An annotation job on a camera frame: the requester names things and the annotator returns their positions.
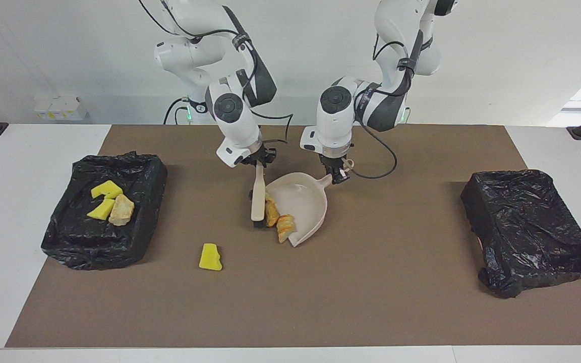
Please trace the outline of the black bag lined bin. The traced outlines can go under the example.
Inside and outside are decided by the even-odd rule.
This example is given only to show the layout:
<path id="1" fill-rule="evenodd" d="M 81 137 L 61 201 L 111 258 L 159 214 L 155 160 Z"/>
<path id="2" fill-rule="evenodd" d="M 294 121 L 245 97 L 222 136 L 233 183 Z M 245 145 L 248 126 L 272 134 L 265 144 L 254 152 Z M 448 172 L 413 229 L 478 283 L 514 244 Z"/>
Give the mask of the black bag lined bin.
<path id="1" fill-rule="evenodd" d="M 471 175 L 461 195 L 484 266 L 478 279 L 500 298 L 581 279 L 581 227 L 541 170 Z"/>
<path id="2" fill-rule="evenodd" d="M 158 225 L 168 170 L 154 154 L 131 151 L 89 155 L 72 165 L 69 184 L 58 201 L 41 242 L 46 255 L 73 270 L 131 266 L 145 255 Z M 112 181 L 135 204 L 127 225 L 87 216 L 99 205 L 91 189 Z"/>

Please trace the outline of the small curved yellow sponge piece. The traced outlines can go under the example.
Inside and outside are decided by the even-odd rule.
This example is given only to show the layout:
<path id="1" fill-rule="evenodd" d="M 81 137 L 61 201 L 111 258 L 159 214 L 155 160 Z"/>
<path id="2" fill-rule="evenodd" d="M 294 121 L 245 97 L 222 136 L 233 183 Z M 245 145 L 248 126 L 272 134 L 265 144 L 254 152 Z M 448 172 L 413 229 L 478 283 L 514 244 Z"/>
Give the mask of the small curved yellow sponge piece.
<path id="1" fill-rule="evenodd" d="M 110 216 L 114 205 L 114 199 L 103 199 L 97 207 L 87 213 L 87 217 L 95 220 L 106 220 Z"/>

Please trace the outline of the white wall socket boxes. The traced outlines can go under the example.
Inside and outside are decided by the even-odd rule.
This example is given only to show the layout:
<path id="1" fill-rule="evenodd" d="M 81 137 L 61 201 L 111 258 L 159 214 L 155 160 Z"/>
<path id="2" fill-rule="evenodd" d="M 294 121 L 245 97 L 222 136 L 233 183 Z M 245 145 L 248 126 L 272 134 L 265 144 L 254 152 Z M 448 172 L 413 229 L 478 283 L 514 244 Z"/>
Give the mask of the white wall socket boxes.
<path id="1" fill-rule="evenodd" d="M 35 114 L 42 121 L 82 122 L 88 110 L 77 96 L 36 97 Z"/>

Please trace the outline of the brown table mat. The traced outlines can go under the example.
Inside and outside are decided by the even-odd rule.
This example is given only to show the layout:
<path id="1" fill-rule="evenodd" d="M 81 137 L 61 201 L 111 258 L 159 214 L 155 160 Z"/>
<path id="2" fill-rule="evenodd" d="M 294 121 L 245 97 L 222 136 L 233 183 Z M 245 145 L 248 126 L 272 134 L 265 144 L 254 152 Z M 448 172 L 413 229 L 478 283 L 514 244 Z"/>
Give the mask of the brown table mat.
<path id="1" fill-rule="evenodd" d="M 321 229 L 293 248 L 253 227 L 253 170 L 217 159 L 217 127 L 111 127 L 101 154 L 156 154 L 168 169 L 147 253 L 105 271 L 48 258 L 6 347 L 581 344 L 581 280 L 501 299 L 477 278 L 460 194 L 475 172 L 525 168 L 505 128 L 381 137 L 397 171 L 328 187 Z M 221 271 L 198 266 L 204 243 Z"/>

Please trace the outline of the orange striped bread piece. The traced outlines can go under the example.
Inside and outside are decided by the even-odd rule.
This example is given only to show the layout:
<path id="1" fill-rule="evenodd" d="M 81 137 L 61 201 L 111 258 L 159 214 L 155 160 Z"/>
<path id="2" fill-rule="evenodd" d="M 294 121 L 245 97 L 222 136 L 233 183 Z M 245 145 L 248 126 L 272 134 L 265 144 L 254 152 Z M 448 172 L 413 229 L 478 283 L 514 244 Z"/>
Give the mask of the orange striped bread piece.
<path id="1" fill-rule="evenodd" d="M 295 218 L 290 214 L 279 216 L 276 222 L 277 241 L 281 244 L 297 230 Z"/>

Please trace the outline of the yellow wedge sponge piece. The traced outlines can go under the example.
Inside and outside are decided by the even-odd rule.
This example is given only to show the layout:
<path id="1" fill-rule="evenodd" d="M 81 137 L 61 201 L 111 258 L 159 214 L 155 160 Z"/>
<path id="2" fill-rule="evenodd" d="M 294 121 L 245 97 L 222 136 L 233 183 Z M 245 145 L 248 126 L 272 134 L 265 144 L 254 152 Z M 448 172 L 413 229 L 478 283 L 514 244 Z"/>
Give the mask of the yellow wedge sponge piece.
<path id="1" fill-rule="evenodd" d="M 219 247 L 213 243 L 204 243 L 201 250 L 201 257 L 198 266 L 204 270 L 221 271 L 223 264 L 221 263 L 221 255 Z"/>

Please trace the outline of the beige plastic dustpan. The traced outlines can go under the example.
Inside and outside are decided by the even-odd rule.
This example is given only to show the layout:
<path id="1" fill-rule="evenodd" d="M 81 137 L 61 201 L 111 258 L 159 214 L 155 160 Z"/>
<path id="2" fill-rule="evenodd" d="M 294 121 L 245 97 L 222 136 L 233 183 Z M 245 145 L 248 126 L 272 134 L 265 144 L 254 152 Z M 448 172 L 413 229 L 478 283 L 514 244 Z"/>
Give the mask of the beige plastic dustpan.
<path id="1" fill-rule="evenodd" d="M 296 230 L 288 237 L 291 246 L 299 246 L 322 226 L 328 207 L 325 189 L 331 184 L 332 175 L 329 174 L 316 179 L 305 173 L 293 172 L 266 186 L 279 213 L 294 217 Z"/>

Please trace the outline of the beige hand brush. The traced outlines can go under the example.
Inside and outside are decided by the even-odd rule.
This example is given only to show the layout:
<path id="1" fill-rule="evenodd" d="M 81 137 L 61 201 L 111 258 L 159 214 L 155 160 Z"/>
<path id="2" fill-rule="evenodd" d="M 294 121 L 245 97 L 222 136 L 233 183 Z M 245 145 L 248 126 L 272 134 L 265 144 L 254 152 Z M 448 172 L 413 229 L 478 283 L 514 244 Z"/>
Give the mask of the beige hand brush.
<path id="1" fill-rule="evenodd" d="M 251 220 L 256 229 L 263 229 L 266 226 L 265 192 L 264 167 L 260 163 L 257 163 L 251 198 Z"/>

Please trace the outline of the tan bread chunk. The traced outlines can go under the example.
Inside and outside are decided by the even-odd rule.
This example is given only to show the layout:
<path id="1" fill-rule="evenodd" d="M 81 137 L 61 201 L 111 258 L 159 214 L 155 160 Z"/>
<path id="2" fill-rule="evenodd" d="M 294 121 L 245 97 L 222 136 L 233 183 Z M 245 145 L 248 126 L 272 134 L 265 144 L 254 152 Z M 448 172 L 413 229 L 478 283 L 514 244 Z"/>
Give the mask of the tan bread chunk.
<path id="1" fill-rule="evenodd" d="M 125 195 L 118 195 L 114 200 L 108 222 L 115 226 L 125 226 L 131 221 L 135 204 Z"/>

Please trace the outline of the yellow notched sponge piece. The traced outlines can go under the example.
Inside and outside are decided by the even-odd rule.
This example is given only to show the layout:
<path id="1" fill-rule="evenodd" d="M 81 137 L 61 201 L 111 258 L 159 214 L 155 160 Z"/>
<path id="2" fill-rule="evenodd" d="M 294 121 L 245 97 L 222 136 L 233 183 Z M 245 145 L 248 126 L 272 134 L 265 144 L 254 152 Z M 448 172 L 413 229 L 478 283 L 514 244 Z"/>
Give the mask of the yellow notched sponge piece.
<path id="1" fill-rule="evenodd" d="M 104 196 L 104 199 L 116 199 L 119 195 L 123 194 L 122 188 L 120 188 L 112 180 L 107 180 L 98 186 L 91 189 L 91 197 L 93 199 L 99 196 Z"/>

